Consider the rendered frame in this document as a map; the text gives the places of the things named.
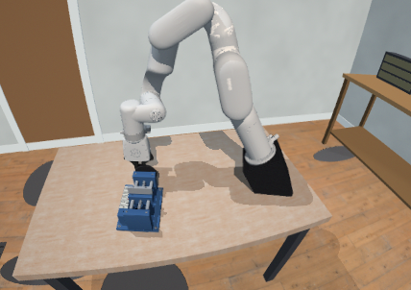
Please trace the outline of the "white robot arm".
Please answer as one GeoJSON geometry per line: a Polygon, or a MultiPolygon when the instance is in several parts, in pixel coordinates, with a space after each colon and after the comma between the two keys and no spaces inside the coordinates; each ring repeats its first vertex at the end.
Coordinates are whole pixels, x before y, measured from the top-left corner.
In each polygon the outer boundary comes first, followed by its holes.
{"type": "Polygon", "coordinates": [[[154,46],[150,48],[140,102],[132,99],[120,105],[120,133],[129,141],[138,141],[151,132],[151,125],[144,123],[165,118],[166,109],[160,100],[163,81],[174,70],[180,42],[203,27],[210,44],[222,112],[248,151],[245,160],[252,165],[265,163],[274,156],[274,141],[279,136],[266,136],[253,105],[249,70],[239,53],[233,23],[228,13],[210,0],[185,0],[152,24],[148,39],[154,46]]]}

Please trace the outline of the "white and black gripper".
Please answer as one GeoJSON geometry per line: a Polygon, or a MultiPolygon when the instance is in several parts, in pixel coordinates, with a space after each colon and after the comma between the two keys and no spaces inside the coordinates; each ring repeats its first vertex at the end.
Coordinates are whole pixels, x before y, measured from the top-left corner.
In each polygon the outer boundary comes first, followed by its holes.
{"type": "Polygon", "coordinates": [[[150,142],[146,133],[145,136],[138,141],[129,141],[123,136],[124,159],[134,165],[134,170],[138,167],[139,161],[141,161],[141,165],[143,165],[154,159],[150,151],[150,142]]]}

